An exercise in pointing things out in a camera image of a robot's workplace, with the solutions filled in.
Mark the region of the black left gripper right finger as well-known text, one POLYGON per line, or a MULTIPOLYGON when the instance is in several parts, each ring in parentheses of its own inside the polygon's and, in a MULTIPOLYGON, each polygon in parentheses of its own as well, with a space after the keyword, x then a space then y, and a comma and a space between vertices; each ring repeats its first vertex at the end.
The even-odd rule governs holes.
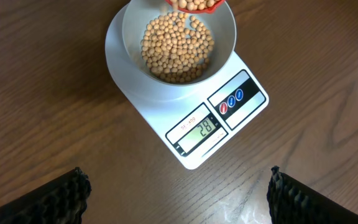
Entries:
POLYGON ((267 201, 273 224, 358 223, 358 214, 280 172, 278 166, 271 171, 267 201))

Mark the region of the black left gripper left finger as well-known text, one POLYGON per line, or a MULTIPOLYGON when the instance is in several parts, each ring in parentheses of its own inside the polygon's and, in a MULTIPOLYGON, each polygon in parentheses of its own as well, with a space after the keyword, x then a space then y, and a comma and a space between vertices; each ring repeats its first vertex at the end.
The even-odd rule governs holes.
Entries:
POLYGON ((0 224, 81 224, 91 193, 79 168, 0 207, 0 224))

